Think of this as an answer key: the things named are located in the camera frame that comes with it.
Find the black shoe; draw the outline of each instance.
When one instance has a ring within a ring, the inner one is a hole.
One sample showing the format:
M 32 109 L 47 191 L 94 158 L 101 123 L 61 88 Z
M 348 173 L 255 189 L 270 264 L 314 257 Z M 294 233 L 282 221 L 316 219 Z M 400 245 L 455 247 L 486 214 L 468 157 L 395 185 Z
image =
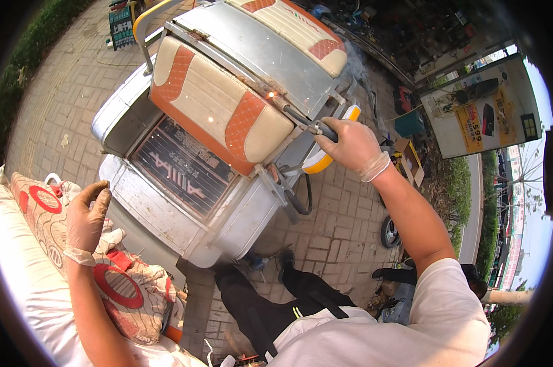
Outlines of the black shoe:
M 383 269 L 376 269 L 372 272 L 372 274 L 370 275 L 371 278 L 373 279 L 376 279 L 376 278 L 380 278 L 381 276 L 383 276 Z
M 278 257 L 278 262 L 280 265 L 280 271 L 278 272 L 278 282 L 284 284 L 282 282 L 282 275 L 285 272 L 285 269 L 295 268 L 295 253 L 292 250 L 283 251 Z

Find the latex glove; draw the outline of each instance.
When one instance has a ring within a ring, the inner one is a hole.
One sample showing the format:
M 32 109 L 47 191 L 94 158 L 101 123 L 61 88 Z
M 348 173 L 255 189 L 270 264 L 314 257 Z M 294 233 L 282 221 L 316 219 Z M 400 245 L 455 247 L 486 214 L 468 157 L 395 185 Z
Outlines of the latex glove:
M 362 182 L 370 182 L 390 164 L 389 153 L 380 150 L 375 134 L 358 121 L 322 119 L 338 133 L 338 143 L 323 135 L 315 141 L 334 161 L 360 175 Z
M 99 244 L 110 202 L 109 181 L 101 180 L 87 186 L 68 204 L 66 256 L 81 265 L 95 266 L 92 254 Z

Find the cardboard box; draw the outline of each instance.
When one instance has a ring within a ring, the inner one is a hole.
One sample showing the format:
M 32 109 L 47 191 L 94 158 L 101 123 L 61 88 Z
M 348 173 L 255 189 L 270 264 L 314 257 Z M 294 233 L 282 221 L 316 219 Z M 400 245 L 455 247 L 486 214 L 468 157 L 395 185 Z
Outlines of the cardboard box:
M 399 159 L 401 165 L 407 173 L 407 180 L 411 185 L 416 184 L 417 187 L 421 186 L 421 181 L 423 181 L 423 168 L 417 153 L 415 153 L 415 148 L 409 139 L 398 139 L 395 142 L 395 150 L 399 151 L 402 154 L 402 157 Z

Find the hedge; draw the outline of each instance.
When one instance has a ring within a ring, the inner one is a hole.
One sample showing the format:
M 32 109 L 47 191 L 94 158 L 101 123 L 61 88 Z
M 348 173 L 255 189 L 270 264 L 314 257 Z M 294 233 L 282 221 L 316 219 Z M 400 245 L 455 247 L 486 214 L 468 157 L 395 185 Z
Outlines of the hedge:
M 499 233 L 499 219 L 497 217 L 497 196 L 493 185 L 494 174 L 497 170 L 497 153 L 485 151 L 481 155 L 483 161 L 483 188 L 484 201 L 483 225 L 476 257 L 476 268 L 485 281 L 488 280 L 493 258 L 497 246 L 497 234 Z
M 0 78 L 0 166 L 27 81 L 42 63 L 45 52 L 93 1 L 46 0 L 17 42 Z

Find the road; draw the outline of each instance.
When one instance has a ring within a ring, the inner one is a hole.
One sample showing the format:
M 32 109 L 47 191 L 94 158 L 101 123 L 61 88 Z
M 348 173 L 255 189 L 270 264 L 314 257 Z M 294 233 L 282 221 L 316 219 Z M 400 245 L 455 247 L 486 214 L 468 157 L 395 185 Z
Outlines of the road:
M 461 264 L 476 262 L 478 243 L 480 242 L 480 228 L 483 224 L 483 172 L 480 154 L 468 156 L 468 166 L 470 168 L 470 217 L 462 234 L 462 246 L 458 256 L 458 261 Z

